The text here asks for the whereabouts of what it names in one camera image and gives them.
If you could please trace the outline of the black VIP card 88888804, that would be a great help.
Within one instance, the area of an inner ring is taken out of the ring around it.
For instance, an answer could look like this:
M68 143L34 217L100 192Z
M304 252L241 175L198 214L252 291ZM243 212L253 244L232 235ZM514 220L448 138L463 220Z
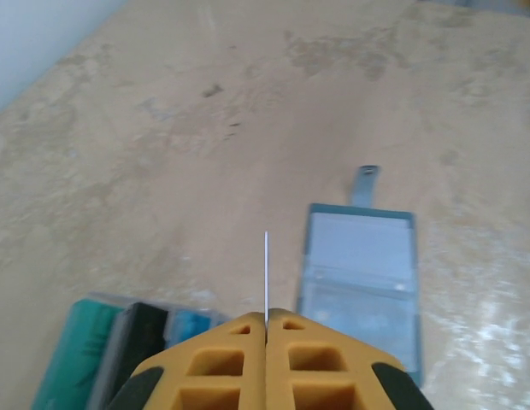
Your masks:
M263 277L264 277L264 322L265 326L268 327L269 322L269 241L268 231L264 232L263 238Z

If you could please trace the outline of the blue and teal small box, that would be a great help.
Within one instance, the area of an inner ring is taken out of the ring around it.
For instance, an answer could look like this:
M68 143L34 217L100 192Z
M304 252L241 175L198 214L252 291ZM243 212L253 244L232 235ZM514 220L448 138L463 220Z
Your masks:
M69 310L32 410L85 410L120 307L92 299Z

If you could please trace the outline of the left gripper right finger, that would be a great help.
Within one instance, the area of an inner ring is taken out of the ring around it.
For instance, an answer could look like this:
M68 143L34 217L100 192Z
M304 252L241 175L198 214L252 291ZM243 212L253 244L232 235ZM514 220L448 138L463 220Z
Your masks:
M285 309L269 313L267 410L432 410L394 356Z

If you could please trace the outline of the teal card holder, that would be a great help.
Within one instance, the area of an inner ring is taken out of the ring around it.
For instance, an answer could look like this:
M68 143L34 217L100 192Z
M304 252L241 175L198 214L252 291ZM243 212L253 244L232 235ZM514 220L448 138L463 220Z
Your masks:
M415 216L374 208L379 175L359 167L348 205L309 205L296 310L394 356L422 385Z

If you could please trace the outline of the clear plastic card box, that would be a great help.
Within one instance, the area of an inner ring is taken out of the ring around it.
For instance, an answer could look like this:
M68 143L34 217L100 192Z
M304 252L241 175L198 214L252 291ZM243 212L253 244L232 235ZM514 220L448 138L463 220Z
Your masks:
M86 403L85 410L105 410L106 409L105 403L109 397L109 376L111 375L111 372L112 372L111 365L113 364L113 361L115 358L115 348L118 346L118 343L121 339L121 332L123 330L123 327L127 323L127 319L126 319L127 310L134 303L143 302L146 304L156 306L158 308L162 308L168 311L168 315L170 312L178 310L178 309L188 309L188 310L194 310L194 311L210 312L215 317L214 323L212 324L211 328L214 328L218 325L222 325L226 323L227 321L229 321L228 316L216 310L213 310L213 309L194 308L194 307L184 306L184 305L180 305L180 304L176 304L172 302L158 301L156 299L142 299L142 298L137 298L135 296L124 296L124 295L108 294L108 293L101 293L101 292L91 292L82 299L92 299L98 302L104 302L110 305L115 305L122 309L122 311L116 317L115 323L109 334L106 348L103 353L103 358L99 366L97 377L95 379L93 388L91 390L89 400ZM164 327L164 332L163 332L164 341L165 341L165 327ZM166 346L166 341L165 341L165 345L163 349L168 349L168 347Z

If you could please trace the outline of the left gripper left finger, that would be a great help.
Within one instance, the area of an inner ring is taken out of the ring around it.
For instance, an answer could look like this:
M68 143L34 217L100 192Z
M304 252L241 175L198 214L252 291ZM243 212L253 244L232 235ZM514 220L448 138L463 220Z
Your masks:
M265 348L246 313L142 361L106 410L265 410Z

